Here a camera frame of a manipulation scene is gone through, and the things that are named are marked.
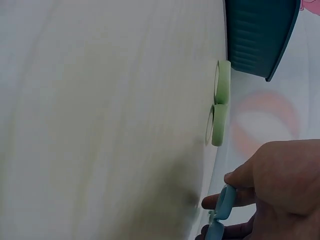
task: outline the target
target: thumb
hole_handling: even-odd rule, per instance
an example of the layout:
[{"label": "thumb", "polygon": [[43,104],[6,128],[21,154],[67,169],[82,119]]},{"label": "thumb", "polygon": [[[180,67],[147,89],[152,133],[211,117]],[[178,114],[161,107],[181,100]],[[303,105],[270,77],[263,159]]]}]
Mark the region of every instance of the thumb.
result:
[{"label": "thumb", "polygon": [[252,159],[246,161],[233,172],[227,173],[224,176],[224,181],[236,189],[253,188],[255,184]]}]

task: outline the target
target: finger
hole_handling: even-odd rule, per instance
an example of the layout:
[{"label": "finger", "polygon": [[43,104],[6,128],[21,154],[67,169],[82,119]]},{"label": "finger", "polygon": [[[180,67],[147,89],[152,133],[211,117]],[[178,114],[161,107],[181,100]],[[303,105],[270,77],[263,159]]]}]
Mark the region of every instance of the finger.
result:
[{"label": "finger", "polygon": [[232,226],[226,226],[224,228],[223,237],[225,239],[243,239],[252,233],[252,229],[255,221],[254,214],[250,220],[246,223],[236,224]]},{"label": "finger", "polygon": [[205,240],[205,236],[203,235],[198,235],[194,240]]},{"label": "finger", "polygon": [[[202,200],[202,207],[204,209],[215,209],[219,198],[219,194],[207,196]],[[254,188],[246,188],[237,190],[234,207],[243,207],[254,204],[256,202]]]},{"label": "finger", "polygon": [[224,176],[225,183],[235,187],[236,189],[253,188],[255,186],[253,162],[253,158],[250,158],[233,172],[227,173]]},{"label": "finger", "polygon": [[208,232],[208,228],[209,228],[209,225],[203,226],[203,228],[201,229],[201,234],[205,236]]}]

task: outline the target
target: teal basket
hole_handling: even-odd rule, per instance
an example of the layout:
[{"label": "teal basket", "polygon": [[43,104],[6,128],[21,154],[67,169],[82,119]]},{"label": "teal basket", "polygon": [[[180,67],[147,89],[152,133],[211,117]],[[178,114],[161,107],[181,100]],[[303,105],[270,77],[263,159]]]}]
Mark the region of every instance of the teal basket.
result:
[{"label": "teal basket", "polygon": [[288,45],[300,0],[225,0],[228,60],[271,81]]}]

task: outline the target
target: blue scissors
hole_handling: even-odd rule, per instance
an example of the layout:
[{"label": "blue scissors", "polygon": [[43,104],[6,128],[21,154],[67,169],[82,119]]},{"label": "blue scissors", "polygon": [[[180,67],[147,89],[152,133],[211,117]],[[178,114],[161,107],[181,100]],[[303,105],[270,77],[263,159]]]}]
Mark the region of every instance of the blue scissors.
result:
[{"label": "blue scissors", "polygon": [[226,220],[231,213],[236,200],[237,191],[230,185],[225,185],[216,202],[215,210],[210,212],[209,228],[205,240],[222,240],[225,226],[219,220]]}]

